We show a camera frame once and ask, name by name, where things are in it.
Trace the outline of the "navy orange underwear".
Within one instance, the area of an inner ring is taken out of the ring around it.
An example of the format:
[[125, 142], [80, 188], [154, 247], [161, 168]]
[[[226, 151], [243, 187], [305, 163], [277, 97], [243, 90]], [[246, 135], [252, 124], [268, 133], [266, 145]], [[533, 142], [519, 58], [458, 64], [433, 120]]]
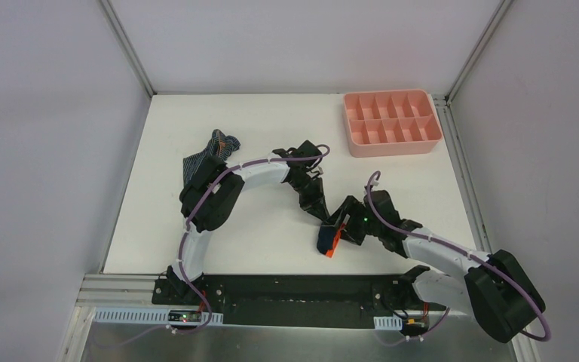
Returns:
[[317, 251], [328, 258], [332, 258], [344, 227], [344, 223], [339, 226], [322, 225], [317, 236]]

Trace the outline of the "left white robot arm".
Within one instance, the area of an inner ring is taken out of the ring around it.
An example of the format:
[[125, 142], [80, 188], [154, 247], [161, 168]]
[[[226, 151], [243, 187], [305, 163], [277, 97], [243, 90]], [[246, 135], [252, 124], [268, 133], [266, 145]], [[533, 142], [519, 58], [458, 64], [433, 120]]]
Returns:
[[297, 148], [275, 149], [241, 163], [206, 158], [179, 194], [185, 229], [171, 265], [176, 276], [170, 289], [173, 298], [182, 305], [198, 299], [196, 280], [204, 273], [212, 234], [228, 220], [242, 192], [286, 183], [298, 194], [303, 211], [320, 221], [328, 219], [320, 162], [330, 152], [328, 145], [306, 140]]

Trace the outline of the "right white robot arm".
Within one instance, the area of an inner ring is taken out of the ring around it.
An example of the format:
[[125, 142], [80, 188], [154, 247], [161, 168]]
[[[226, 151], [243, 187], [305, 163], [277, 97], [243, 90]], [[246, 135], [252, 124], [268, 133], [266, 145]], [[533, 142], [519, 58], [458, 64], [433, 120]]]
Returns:
[[321, 223], [317, 250], [331, 256], [340, 240], [361, 245], [368, 236], [421, 263], [397, 282], [399, 302], [406, 308], [444, 305], [474, 318], [498, 342], [524, 333], [534, 320], [546, 322], [545, 302], [513, 254], [472, 250], [443, 239], [402, 218], [385, 190], [372, 191], [362, 201], [346, 197]]

